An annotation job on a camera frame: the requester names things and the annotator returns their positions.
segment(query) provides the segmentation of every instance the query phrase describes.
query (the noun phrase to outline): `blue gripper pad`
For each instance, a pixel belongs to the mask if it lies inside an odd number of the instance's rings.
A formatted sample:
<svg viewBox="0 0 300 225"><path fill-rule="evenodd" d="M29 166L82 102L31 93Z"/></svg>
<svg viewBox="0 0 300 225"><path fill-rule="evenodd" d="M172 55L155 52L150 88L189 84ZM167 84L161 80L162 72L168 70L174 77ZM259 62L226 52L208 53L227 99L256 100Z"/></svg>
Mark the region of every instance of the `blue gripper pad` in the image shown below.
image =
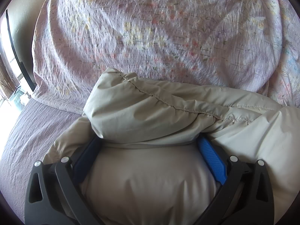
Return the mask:
<svg viewBox="0 0 300 225"><path fill-rule="evenodd" d="M214 179L224 185L227 179L226 165L224 162L221 160L209 141L203 136L199 136L197 139L197 145L206 164L212 172Z"/></svg>

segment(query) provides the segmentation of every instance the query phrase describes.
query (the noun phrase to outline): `folded beige fabric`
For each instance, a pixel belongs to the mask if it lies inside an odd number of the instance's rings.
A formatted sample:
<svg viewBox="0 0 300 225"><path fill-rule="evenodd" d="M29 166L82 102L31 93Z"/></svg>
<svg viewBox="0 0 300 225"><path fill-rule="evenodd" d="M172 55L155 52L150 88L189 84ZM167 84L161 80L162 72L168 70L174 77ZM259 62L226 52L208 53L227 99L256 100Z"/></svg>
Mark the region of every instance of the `folded beige fabric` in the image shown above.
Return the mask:
<svg viewBox="0 0 300 225"><path fill-rule="evenodd" d="M43 162L71 156L95 132L104 147L81 189L106 224L193 224L217 190L195 145L204 132L230 155L266 162L276 223L300 190L299 126L298 108L256 93L108 68Z"/></svg>

